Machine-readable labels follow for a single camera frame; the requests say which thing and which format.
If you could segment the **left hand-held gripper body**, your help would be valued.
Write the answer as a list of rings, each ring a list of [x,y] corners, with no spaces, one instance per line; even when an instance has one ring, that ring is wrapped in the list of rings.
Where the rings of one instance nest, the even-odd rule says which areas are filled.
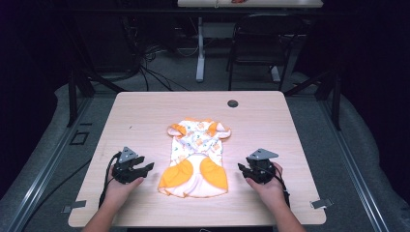
[[[128,184],[137,179],[136,170],[130,167],[131,160],[140,157],[129,147],[124,147],[112,170],[114,179],[122,184]]]

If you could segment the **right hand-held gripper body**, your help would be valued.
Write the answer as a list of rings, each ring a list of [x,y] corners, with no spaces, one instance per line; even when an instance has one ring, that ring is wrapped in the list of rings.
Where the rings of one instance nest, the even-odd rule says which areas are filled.
[[[253,179],[257,184],[266,184],[276,176],[276,168],[271,159],[277,158],[278,154],[259,148],[246,157],[249,169],[256,175]]]

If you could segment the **person's left hand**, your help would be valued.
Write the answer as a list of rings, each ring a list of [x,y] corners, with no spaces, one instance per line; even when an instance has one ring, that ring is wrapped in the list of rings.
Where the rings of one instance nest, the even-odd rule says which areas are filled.
[[[122,184],[112,176],[111,169],[108,172],[108,183],[101,208],[109,212],[117,212],[122,208],[130,194],[143,183],[144,178],[139,177],[131,183]]]

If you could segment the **person's right hand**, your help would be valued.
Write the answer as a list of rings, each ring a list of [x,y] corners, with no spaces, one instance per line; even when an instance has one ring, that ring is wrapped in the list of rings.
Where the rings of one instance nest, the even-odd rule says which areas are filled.
[[[285,210],[289,210],[283,186],[278,179],[273,178],[266,184],[257,184],[253,179],[246,178],[246,182],[258,193],[262,202],[272,214],[283,213]]]

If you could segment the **orange and white baby romper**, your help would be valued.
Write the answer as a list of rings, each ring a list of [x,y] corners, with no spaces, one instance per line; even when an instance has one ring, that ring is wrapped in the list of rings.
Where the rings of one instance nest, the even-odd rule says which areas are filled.
[[[172,137],[170,164],[163,171],[158,191],[186,198],[208,198],[228,193],[222,163],[222,141],[231,129],[213,120],[186,119],[168,127]]]

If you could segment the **white desk leg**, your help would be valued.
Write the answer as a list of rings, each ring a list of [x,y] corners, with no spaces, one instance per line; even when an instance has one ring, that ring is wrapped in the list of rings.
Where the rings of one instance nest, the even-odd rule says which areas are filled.
[[[204,38],[203,38],[203,22],[202,18],[198,19],[198,58],[196,67],[196,81],[202,82],[204,80],[204,70],[205,70],[205,53],[204,53]]]

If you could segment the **black folding chair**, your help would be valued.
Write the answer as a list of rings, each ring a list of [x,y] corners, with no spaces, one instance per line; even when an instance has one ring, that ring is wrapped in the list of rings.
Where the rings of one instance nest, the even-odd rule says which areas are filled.
[[[293,14],[248,14],[234,26],[226,70],[232,89],[234,66],[282,67],[281,90],[291,54],[291,44],[304,27]]]

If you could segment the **grey metal table bracket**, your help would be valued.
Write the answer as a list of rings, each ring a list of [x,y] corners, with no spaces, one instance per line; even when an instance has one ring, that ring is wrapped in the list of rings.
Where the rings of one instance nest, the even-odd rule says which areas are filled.
[[[311,201],[310,206],[313,209],[327,209],[334,205],[334,201],[330,198],[318,199],[316,201]]]
[[[62,213],[62,214],[69,214],[73,209],[83,208],[83,207],[85,207],[85,206],[86,206],[86,201],[85,201],[85,200],[75,201],[75,202],[74,202],[73,204],[71,204],[71,205],[64,206],[64,207],[62,208],[61,213]]]

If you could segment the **aluminium floor rail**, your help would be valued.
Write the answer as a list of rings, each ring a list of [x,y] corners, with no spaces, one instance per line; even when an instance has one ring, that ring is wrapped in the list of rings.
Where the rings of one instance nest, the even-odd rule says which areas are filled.
[[[352,181],[355,191],[360,198],[363,208],[366,211],[367,218],[374,232],[391,232],[375,202],[373,194],[366,184],[359,166],[353,157],[343,132],[338,130],[332,121],[331,108],[325,101],[319,101],[318,105],[324,114],[328,127],[336,138],[338,147],[341,150],[341,160],[347,170],[350,180]]]
[[[95,147],[95,102],[82,101],[70,127],[66,111],[57,109],[21,175],[0,201],[0,232],[76,232],[69,226],[69,215]]]

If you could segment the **black metal frame stand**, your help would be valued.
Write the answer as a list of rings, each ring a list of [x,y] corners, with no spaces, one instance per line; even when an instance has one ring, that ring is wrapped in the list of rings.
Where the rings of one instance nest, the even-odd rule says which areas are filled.
[[[69,109],[68,126],[71,127],[78,118],[77,91],[86,99],[93,98],[96,91],[91,81],[97,81],[114,93],[124,92],[125,89],[97,74],[94,67],[87,61],[86,49],[81,47],[81,39],[75,32],[74,20],[70,16],[59,18],[62,34],[69,50],[71,72],[69,75]]]
[[[284,95],[286,97],[293,96],[316,82],[319,82],[319,86],[314,93],[314,96],[318,101],[326,101],[330,94],[332,94],[331,122],[334,127],[340,131],[339,112],[341,99],[341,76],[339,75],[338,68],[331,68],[315,77],[309,78],[308,80],[298,84],[296,87],[285,91]]]

